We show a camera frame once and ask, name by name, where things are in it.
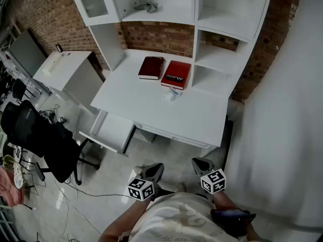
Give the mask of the white patterned round seat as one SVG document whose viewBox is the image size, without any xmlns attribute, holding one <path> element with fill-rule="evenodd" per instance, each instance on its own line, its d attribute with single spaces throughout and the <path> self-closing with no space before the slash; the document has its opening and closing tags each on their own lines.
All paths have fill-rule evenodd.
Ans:
<svg viewBox="0 0 323 242">
<path fill-rule="evenodd" d="M 14 183 L 15 186 L 20 189 L 24 185 L 24 173 L 21 168 L 21 160 L 22 160 L 22 149 L 19 146 L 15 147 L 14 150 Z"/>
</svg>

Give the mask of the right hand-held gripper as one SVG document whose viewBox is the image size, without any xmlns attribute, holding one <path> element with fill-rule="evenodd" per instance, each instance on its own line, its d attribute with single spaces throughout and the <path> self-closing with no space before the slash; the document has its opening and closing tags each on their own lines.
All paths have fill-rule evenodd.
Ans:
<svg viewBox="0 0 323 242">
<path fill-rule="evenodd" d="M 215 194 L 226 188 L 226 176 L 222 169 L 213 171 L 215 165 L 209 159 L 192 158 L 192 166 L 200 177 L 201 187 L 210 194 Z"/>
</svg>

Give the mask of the person's left forearm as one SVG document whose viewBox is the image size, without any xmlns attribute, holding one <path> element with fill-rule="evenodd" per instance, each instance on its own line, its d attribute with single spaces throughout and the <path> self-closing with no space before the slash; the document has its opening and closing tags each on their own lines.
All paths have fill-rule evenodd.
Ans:
<svg viewBox="0 0 323 242">
<path fill-rule="evenodd" d="M 146 211 L 151 198 L 145 201 L 136 201 L 121 216 L 112 222 L 102 233 L 98 242 L 118 242 L 119 237 L 132 230 L 140 217 Z"/>
</svg>

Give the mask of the person's right forearm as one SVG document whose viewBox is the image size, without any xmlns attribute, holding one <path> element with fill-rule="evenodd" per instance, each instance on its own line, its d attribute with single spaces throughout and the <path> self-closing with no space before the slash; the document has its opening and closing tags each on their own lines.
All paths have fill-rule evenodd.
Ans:
<svg viewBox="0 0 323 242">
<path fill-rule="evenodd" d="M 252 226 L 256 214 L 238 208 L 229 197 L 220 191 L 212 195 L 216 209 L 210 211 L 212 220 L 230 236 L 248 242 L 271 242 L 260 237 Z"/>
</svg>

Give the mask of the small black side chair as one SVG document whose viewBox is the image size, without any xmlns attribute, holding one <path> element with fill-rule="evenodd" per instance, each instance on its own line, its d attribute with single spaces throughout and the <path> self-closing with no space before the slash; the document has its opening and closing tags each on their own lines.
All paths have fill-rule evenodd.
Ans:
<svg viewBox="0 0 323 242">
<path fill-rule="evenodd" d="M 34 94 L 32 94 L 28 89 L 27 86 L 24 84 L 24 82 L 21 79 L 16 79 L 13 87 L 12 87 L 12 96 L 13 98 L 17 99 L 19 102 L 22 101 L 23 96 L 26 96 L 28 99 L 30 97 L 25 94 L 25 92 L 28 92 L 31 96 L 35 97 Z"/>
</svg>

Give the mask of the white desk with shelf hutch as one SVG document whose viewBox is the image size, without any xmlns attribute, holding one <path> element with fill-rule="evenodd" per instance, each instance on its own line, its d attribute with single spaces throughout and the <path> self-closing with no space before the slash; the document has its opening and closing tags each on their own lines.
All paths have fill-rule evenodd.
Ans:
<svg viewBox="0 0 323 242">
<path fill-rule="evenodd" d="M 219 147 L 228 99 L 247 65 L 259 37 L 270 0 L 104 0 L 108 14 L 89 18 L 81 0 L 74 0 L 111 73 L 91 105 L 122 118 Z M 133 8 L 158 3 L 148 14 Z M 153 48 L 142 41 L 122 46 L 117 23 L 141 22 L 162 27 L 164 34 L 186 36 L 191 47 L 162 41 Z M 138 77 L 146 56 L 191 64 L 182 95 L 163 99 L 168 88 Z"/>
</svg>

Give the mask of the grey crumpled cloth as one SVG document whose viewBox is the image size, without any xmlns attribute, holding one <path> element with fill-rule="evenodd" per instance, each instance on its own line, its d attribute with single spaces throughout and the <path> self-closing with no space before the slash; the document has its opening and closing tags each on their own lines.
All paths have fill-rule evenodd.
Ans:
<svg viewBox="0 0 323 242">
<path fill-rule="evenodd" d="M 136 5 L 133 9 L 137 11 L 143 11 L 145 10 L 148 14 L 151 14 L 157 10 L 158 3 L 142 3 L 139 5 Z"/>
</svg>

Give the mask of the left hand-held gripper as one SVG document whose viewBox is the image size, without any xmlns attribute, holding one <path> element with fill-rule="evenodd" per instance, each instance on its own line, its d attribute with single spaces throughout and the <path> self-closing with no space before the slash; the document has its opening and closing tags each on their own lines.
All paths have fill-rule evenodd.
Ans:
<svg viewBox="0 0 323 242">
<path fill-rule="evenodd" d="M 138 201 L 146 201 L 149 198 L 153 201 L 157 194 L 155 185 L 160 181 L 163 172 L 163 163 L 155 163 L 144 167 L 139 175 L 135 175 L 128 182 L 129 196 Z"/>
</svg>

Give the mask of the clear plastic bag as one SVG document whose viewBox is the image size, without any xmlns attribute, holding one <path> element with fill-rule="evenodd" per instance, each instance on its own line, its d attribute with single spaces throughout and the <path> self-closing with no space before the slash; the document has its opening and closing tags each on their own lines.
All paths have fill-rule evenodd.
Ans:
<svg viewBox="0 0 323 242">
<path fill-rule="evenodd" d="M 163 99 L 165 99 L 167 101 L 173 101 L 176 98 L 180 97 L 181 95 L 182 95 L 182 92 L 181 91 L 178 91 L 178 90 L 170 87 L 168 89 L 168 91 L 163 94 Z"/>
</svg>

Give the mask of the glass cabinet door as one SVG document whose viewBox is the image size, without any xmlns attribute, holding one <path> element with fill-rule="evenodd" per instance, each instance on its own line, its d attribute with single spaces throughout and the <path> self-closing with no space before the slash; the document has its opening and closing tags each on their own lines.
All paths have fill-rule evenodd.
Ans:
<svg viewBox="0 0 323 242">
<path fill-rule="evenodd" d="M 89 18 L 107 15 L 108 11 L 104 0 L 81 0 Z"/>
</svg>

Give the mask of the black mesh office chair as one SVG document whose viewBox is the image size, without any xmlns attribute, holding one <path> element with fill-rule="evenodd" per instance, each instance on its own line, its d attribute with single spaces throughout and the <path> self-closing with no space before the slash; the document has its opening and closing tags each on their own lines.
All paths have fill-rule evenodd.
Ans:
<svg viewBox="0 0 323 242">
<path fill-rule="evenodd" d="M 77 163 L 83 162 L 100 168 L 81 158 L 81 152 L 89 139 L 85 139 L 80 145 L 73 139 L 73 133 L 67 130 L 63 124 L 49 123 L 38 113 L 28 100 L 19 105 L 9 102 L 2 113 L 0 126 L 10 143 L 20 146 L 36 156 L 43 158 L 47 168 L 41 168 L 35 163 L 36 173 L 41 181 L 45 180 L 45 173 L 51 172 L 56 180 L 64 183 L 70 175 L 74 175 L 77 185 Z"/>
</svg>

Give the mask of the grey tall storage cabinet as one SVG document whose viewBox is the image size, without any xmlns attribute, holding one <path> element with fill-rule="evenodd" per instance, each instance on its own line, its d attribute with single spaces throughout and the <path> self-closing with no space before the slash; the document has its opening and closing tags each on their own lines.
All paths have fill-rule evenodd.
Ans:
<svg viewBox="0 0 323 242">
<path fill-rule="evenodd" d="M 32 78 L 47 58 L 30 29 L 18 36 L 8 53 Z"/>
</svg>

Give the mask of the white side cabinet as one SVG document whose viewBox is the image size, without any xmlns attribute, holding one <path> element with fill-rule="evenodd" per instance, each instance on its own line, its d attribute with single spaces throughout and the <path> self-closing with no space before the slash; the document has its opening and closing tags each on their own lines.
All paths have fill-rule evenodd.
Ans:
<svg viewBox="0 0 323 242">
<path fill-rule="evenodd" d="M 88 60 L 90 51 L 64 51 L 63 59 L 56 65 L 50 75 L 38 69 L 33 79 L 49 87 L 64 100 L 71 100 L 93 115 L 99 110 L 91 103 L 101 88 L 103 81 Z"/>
</svg>

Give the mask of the white shallow desk drawer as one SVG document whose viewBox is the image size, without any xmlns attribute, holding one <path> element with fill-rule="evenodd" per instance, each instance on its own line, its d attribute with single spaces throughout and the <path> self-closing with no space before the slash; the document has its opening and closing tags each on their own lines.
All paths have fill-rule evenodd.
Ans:
<svg viewBox="0 0 323 242">
<path fill-rule="evenodd" d="M 90 131 L 79 131 L 79 134 L 101 147 L 125 156 L 134 131 L 135 125 L 131 120 L 101 110 Z"/>
</svg>

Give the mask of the dark red hardcover book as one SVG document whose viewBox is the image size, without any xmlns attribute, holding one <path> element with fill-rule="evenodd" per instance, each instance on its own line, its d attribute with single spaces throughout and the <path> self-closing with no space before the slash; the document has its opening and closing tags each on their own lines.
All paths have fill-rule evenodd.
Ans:
<svg viewBox="0 0 323 242">
<path fill-rule="evenodd" d="M 158 56 L 146 56 L 138 73 L 140 79 L 159 80 L 165 59 Z"/>
</svg>

